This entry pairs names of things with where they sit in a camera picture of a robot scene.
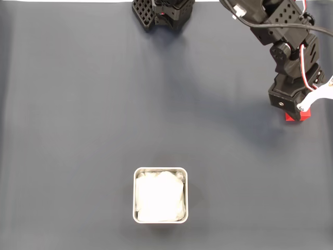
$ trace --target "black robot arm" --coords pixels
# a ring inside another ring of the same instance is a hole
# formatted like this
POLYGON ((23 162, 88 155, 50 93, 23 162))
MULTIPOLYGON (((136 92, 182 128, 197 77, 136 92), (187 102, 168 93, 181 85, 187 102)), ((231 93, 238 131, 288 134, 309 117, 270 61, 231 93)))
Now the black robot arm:
MULTIPOLYGON (((225 0, 220 0, 228 10, 225 0)), ((255 24, 305 24, 314 25, 314 18, 300 10, 294 0, 229 0, 244 20, 255 24)), ((300 70, 300 46, 303 44, 304 67, 309 86, 319 84, 324 72, 317 63, 319 41, 308 29, 298 28, 251 28, 252 33, 263 45, 273 44, 271 55, 278 73, 268 94, 271 104, 283 109, 294 120, 300 120, 297 104, 310 92, 305 87, 300 70)))
MULTIPOLYGON (((155 25, 180 29, 189 19, 195 0, 133 0, 132 9, 142 26, 149 31, 155 25)), ((220 0, 222 5, 252 24, 314 25, 314 18, 303 13, 294 0, 220 0)), ((304 45, 304 72, 310 88, 322 82, 324 73, 317 63, 318 38, 309 29, 250 28, 263 45, 273 44, 271 55, 278 73, 268 94, 271 104, 300 120, 299 104, 311 90, 305 87, 300 70, 300 46, 304 45)))

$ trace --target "white cloth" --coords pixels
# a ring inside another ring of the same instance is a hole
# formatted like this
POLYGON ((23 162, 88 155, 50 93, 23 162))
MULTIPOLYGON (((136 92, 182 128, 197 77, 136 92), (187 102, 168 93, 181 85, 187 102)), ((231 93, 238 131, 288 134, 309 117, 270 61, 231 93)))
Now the white cloth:
POLYGON ((136 179, 139 221, 178 221, 185 216, 184 176, 178 172, 147 172, 136 179))

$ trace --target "red block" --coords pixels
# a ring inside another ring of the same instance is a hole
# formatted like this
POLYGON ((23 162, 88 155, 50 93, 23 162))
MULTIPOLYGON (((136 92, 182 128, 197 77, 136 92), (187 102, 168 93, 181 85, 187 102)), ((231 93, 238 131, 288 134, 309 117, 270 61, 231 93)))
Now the red block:
MULTIPOLYGON (((307 112, 301 111, 301 121, 305 121, 311 117, 311 110, 309 109, 307 112)), ((286 121, 295 121, 286 113, 286 121)))

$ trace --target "dark gray tabletop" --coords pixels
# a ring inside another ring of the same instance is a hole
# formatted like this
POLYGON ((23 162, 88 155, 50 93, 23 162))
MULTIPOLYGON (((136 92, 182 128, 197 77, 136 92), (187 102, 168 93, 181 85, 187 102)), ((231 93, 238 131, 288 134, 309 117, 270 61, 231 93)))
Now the dark gray tabletop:
MULTIPOLYGON (((1 250, 332 249, 333 106, 284 122, 269 46, 220 3, 180 34, 130 3, 0 9, 1 250), (188 221, 136 224, 134 171, 170 166, 188 221)), ((332 28, 333 5, 309 10, 332 28)))

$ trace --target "metal container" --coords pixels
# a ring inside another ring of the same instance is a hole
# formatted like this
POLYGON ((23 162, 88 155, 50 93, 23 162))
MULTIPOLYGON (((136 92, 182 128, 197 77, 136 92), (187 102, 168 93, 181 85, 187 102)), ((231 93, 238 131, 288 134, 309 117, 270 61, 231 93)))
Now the metal container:
POLYGON ((181 224, 184 223, 188 218, 188 175, 184 168, 138 168, 134 172, 134 184, 133 184, 133 219, 137 223, 141 224, 181 224), (181 172, 184 175, 185 183, 184 183, 184 203, 185 203, 185 216, 183 219, 179 221, 139 221, 137 219, 137 211, 136 211, 136 178, 140 173, 145 172, 181 172))

